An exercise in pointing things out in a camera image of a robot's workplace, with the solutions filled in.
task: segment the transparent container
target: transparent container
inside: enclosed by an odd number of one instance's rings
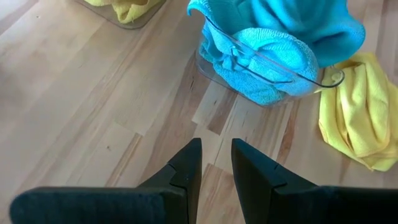
[[[77,3],[87,7],[89,10],[95,12],[97,15],[105,18],[109,22],[121,27],[123,29],[138,29],[143,27],[149,22],[149,20],[155,15],[155,13],[162,7],[165,0],[159,1],[155,6],[151,7],[144,15],[138,17],[134,22],[129,22],[127,24],[120,23],[118,16],[113,10],[112,5],[106,6],[92,6],[88,4],[85,0],[75,0]]]
[[[259,104],[260,106],[275,106],[275,105],[281,105],[284,103],[288,103],[292,100],[295,100],[297,98],[301,98],[307,95],[311,95],[314,93],[318,93],[319,91],[322,91],[327,88],[334,88],[338,85],[340,85],[344,78],[344,72],[342,70],[338,70],[335,67],[330,67],[328,69],[328,77],[330,78],[324,78],[325,72],[324,69],[320,69],[318,71],[318,76],[316,80],[311,80],[308,79],[307,77],[293,72],[289,70],[287,67],[284,67],[283,65],[271,60],[270,58],[266,57],[265,55],[261,54],[260,52],[257,52],[247,45],[243,44],[242,42],[234,39],[233,37],[229,36],[228,34],[225,34],[222,30],[217,28],[213,23],[211,23],[208,19],[206,19],[206,24],[208,26],[212,26],[214,29],[216,29],[220,35],[222,35],[222,38],[228,39],[232,44],[229,46],[230,48],[230,54],[228,56],[228,60],[231,61],[231,71],[236,72],[239,71],[240,74],[242,75],[250,75],[251,80],[253,81],[253,78],[255,78],[256,82],[263,82],[264,84],[267,85],[272,85],[272,86],[277,86],[277,85],[285,85],[285,86],[293,86],[294,84],[296,85],[306,85],[306,86],[311,86],[310,91],[305,91],[303,94],[299,95],[290,95],[287,92],[283,92],[284,97],[282,99],[279,99],[277,101],[273,101],[270,103],[266,104],[260,104],[256,102],[256,100],[251,99],[250,97],[246,96],[244,93],[234,89],[233,87],[230,86],[230,84],[225,80],[220,74],[218,74],[215,70],[215,67],[211,62],[209,62],[207,59],[202,57],[201,52],[204,51],[202,49],[202,43],[204,41],[207,41],[205,39],[205,36],[203,35],[201,38],[201,41],[199,43],[199,46],[195,52],[195,58],[196,58],[196,65],[200,73],[202,73],[204,76],[209,78],[210,80],[213,80],[214,82],[219,83],[220,85],[225,86],[226,88],[229,88],[233,91],[238,92],[239,94],[243,95],[247,99]],[[261,65],[262,68],[264,68],[264,73],[261,74],[259,72],[254,72],[250,70],[249,68],[245,67],[244,65],[241,65],[238,60],[237,60],[237,54],[242,55],[242,56],[248,56],[250,60],[255,60],[257,64]],[[277,81],[269,79],[266,74],[269,72],[272,73],[277,73],[285,78],[282,80],[278,78]]]

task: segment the blue towel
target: blue towel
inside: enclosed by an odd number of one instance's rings
[[[307,2],[310,1],[191,0],[188,14],[196,9],[209,20],[202,30],[205,37],[200,48],[202,57],[213,64],[231,87],[260,105],[268,105],[283,99],[286,93],[292,96],[310,93],[313,85],[264,60],[255,51],[316,81],[318,63],[325,67],[345,60],[364,40],[363,26],[348,14],[344,0],[311,1],[311,7]],[[323,15],[336,19],[312,20],[310,14],[314,13],[308,10],[320,10],[322,6],[332,6],[334,13]],[[235,43],[220,30],[247,47]],[[272,84],[255,74],[288,83]]]

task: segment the yellow microfiber cloth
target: yellow microfiber cloth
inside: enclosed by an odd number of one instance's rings
[[[134,22],[154,7],[160,0],[85,0],[92,6],[112,5],[122,24]]]
[[[323,140],[371,170],[389,170],[398,159],[398,88],[374,54],[357,53],[335,67],[345,80],[322,91]],[[323,82],[337,79],[332,73],[326,70]]]

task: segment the hardwood floor plank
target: hardwood floor plank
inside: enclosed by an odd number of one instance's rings
[[[380,23],[382,17],[384,1],[380,0],[369,0],[367,1],[366,8],[364,9],[362,23],[366,29],[366,39],[363,43],[360,51],[363,52],[374,52],[377,49],[377,40],[380,35]]]
[[[223,142],[215,165],[232,172],[231,141],[240,138],[263,153],[276,159],[291,106],[282,105],[263,108],[238,96],[224,126]]]
[[[276,161],[284,165],[286,162],[286,158],[289,155],[290,149],[292,148],[292,142],[294,138],[294,131],[296,125],[297,118],[297,110],[299,109],[299,101],[293,102],[293,108],[290,111],[289,120],[287,121],[284,137],[280,144],[280,149],[277,154]]]
[[[115,187],[117,182],[120,179],[121,174],[125,171],[129,161],[135,155],[137,150],[137,146],[140,143],[142,136],[139,134],[135,134],[134,137],[131,139],[127,149],[124,151],[124,154],[120,158],[118,164],[115,166],[111,177],[106,182],[106,187]]]
[[[387,189],[396,189],[398,186],[398,166],[393,166],[383,177],[383,187]]]
[[[155,140],[154,150],[141,181],[157,172],[192,139],[197,128],[192,118],[209,82],[206,77],[198,73],[192,56],[185,68],[170,112]]]
[[[237,95],[217,82],[211,82],[192,121],[220,135]]]
[[[201,169],[202,173],[204,173],[207,164],[214,164],[216,162],[223,139],[218,134],[208,130],[202,125],[197,126],[195,133],[193,133],[193,137],[201,139],[203,149]]]
[[[177,95],[178,88],[182,75],[172,88],[172,91],[168,95],[166,101],[161,106],[160,111],[156,115],[154,122],[146,132],[146,135],[140,139],[137,144],[134,155],[128,161],[126,168],[121,173],[116,186],[118,187],[136,187],[142,182],[142,175],[148,165],[149,159],[154,151],[154,146],[157,137],[159,136],[162,126],[168,118],[169,112],[173,105],[174,99]]]
[[[114,28],[109,25],[105,25],[94,34],[61,76],[37,100],[23,119],[19,120],[14,131],[1,143],[1,147],[9,149],[9,151],[1,151],[1,157],[13,161],[12,164],[3,162],[1,165],[8,168],[15,167],[9,171],[3,170],[4,173],[1,174],[4,178],[13,177],[15,181],[10,181],[1,187],[1,192],[7,192],[5,194],[8,197],[12,195],[11,189],[19,189],[18,186],[21,184],[33,187],[31,184],[22,183],[28,174],[33,172],[42,177],[45,174],[42,169],[47,170],[48,166],[52,166],[51,164],[54,164],[56,160],[64,158],[58,153],[64,149],[67,152],[71,149],[75,144],[75,141],[71,140],[81,137],[81,123],[85,124],[86,117],[95,110],[96,106],[99,106],[96,109],[100,109],[113,91],[118,79],[113,80],[112,69],[119,67],[120,60],[123,60],[125,56],[122,56],[119,61],[116,59],[132,37],[121,35],[121,38],[107,38],[104,32]],[[98,46],[103,44],[114,45],[114,48],[111,50],[102,48],[101,52],[101,47]],[[106,56],[94,57],[103,53],[106,53]],[[43,155],[45,155],[45,162],[39,163]],[[33,175],[37,178],[35,182],[40,181],[39,176]]]
[[[243,224],[233,175],[208,164],[202,177],[198,223]]]
[[[381,67],[396,85],[398,85],[398,75],[396,72],[398,61],[398,30],[393,29],[393,27],[396,27],[398,21],[397,11],[397,1],[386,0],[384,2],[380,37],[376,50]]]
[[[0,35],[0,142],[103,23],[87,17],[77,24],[62,9],[39,2]],[[58,20],[46,19],[54,15]],[[57,26],[59,22],[69,28]]]
[[[8,28],[21,18],[31,7],[33,7],[39,0],[15,0],[14,4],[18,4],[18,7],[12,13],[7,14],[5,17],[0,19],[0,35],[3,34]],[[9,1],[0,3],[0,15],[6,14],[5,7],[13,7]]]
[[[104,187],[109,179],[114,179],[113,170],[123,159],[122,156],[128,150],[131,141],[137,138],[135,135],[119,124],[111,123],[90,160],[85,164],[84,169],[80,170],[77,185]]]
[[[171,87],[184,72],[200,37],[202,18],[199,15],[183,16],[185,5],[179,2],[165,4],[169,10],[158,15],[161,19],[157,21],[156,30],[141,37],[136,57],[126,70],[128,75],[124,82],[130,83],[131,87],[120,99],[115,118],[120,125],[143,136]]]

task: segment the wooden floor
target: wooden floor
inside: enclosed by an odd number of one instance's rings
[[[319,95],[261,108],[199,74],[203,18],[167,0],[124,30],[72,0],[0,1],[0,220],[38,185],[133,187],[191,138],[203,141],[199,223],[243,223],[230,147],[242,138],[316,184],[398,187],[320,137]],[[398,1],[349,0],[398,84]]]

